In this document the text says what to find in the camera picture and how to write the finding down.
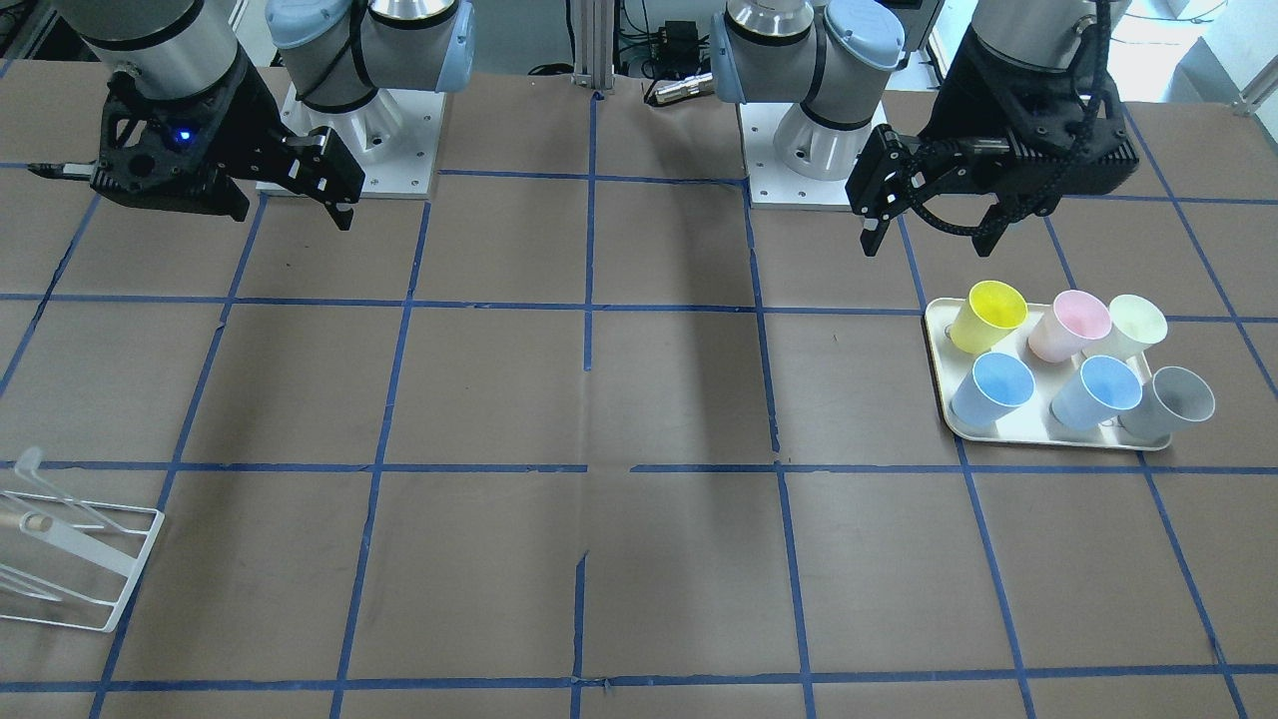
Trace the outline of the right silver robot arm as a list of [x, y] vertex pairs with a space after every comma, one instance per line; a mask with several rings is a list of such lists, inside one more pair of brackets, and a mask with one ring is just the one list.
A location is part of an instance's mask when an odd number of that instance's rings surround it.
[[271, 41], [314, 123], [296, 132], [210, 1], [58, 1], [110, 70], [100, 149], [29, 163], [118, 206], [242, 222], [239, 183], [320, 202], [348, 231], [366, 167], [403, 129], [396, 91], [456, 95], [472, 77], [469, 1], [270, 1]]

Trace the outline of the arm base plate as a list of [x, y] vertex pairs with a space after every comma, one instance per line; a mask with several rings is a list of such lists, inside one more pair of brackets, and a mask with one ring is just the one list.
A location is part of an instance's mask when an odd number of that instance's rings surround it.
[[748, 102], [737, 110], [750, 201], [760, 209], [847, 211], [851, 170], [872, 129], [889, 120], [883, 103], [851, 132], [822, 126], [796, 102]]
[[320, 91], [325, 111], [298, 100], [296, 86], [279, 103], [284, 126], [305, 135], [332, 128], [364, 172], [360, 199], [428, 201], [449, 95], [366, 87], [337, 73]]

